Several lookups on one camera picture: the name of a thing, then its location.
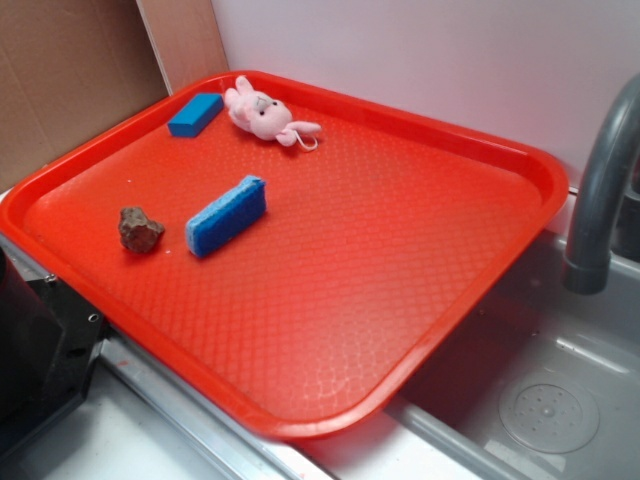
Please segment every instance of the blue sponge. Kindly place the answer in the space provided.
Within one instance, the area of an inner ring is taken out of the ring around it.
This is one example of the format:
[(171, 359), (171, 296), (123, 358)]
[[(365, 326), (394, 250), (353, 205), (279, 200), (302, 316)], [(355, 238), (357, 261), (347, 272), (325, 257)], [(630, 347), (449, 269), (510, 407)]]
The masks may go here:
[(224, 107), (219, 93), (198, 93), (169, 120), (174, 137), (195, 137)]
[(265, 181), (248, 175), (187, 222), (187, 245), (197, 257), (217, 250), (267, 210)]

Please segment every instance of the stainless steel sink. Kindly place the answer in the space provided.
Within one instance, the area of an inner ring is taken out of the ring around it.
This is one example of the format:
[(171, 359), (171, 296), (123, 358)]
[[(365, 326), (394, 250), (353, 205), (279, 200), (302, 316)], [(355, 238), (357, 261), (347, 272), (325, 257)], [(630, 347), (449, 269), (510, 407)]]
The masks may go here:
[(640, 268), (615, 258), (604, 292), (576, 295), (560, 284), (562, 249), (542, 234), (396, 411), (488, 478), (640, 478)]

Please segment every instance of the stuffed toy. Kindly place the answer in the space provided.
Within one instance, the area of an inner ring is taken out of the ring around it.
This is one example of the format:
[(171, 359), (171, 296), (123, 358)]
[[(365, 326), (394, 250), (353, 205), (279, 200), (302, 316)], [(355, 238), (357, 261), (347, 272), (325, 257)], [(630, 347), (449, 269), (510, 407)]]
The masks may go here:
[(320, 125), (294, 122), (293, 115), (284, 103), (254, 90), (244, 75), (236, 79), (236, 88), (227, 89), (224, 104), (234, 124), (262, 140), (277, 140), (285, 147), (299, 142), (307, 151), (318, 147), (315, 137), (312, 137), (314, 144), (310, 146), (302, 141), (300, 134), (312, 136), (322, 129)]

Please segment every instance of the cardboard wall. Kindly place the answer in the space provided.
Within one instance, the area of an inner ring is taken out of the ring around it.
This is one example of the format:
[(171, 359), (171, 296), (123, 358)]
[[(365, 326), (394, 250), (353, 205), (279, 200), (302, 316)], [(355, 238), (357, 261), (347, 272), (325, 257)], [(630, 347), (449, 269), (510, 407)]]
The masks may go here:
[(0, 191), (166, 95), (135, 1), (0, 0)]
[(170, 94), (229, 69), (210, 0), (136, 0)]

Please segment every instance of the brown rock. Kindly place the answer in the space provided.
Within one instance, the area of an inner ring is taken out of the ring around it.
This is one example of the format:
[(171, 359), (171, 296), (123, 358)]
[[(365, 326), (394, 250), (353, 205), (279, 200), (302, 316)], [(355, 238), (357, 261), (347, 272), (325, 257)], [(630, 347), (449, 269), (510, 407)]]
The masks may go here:
[(164, 233), (161, 223), (149, 220), (140, 207), (120, 210), (120, 243), (136, 253), (148, 253)]

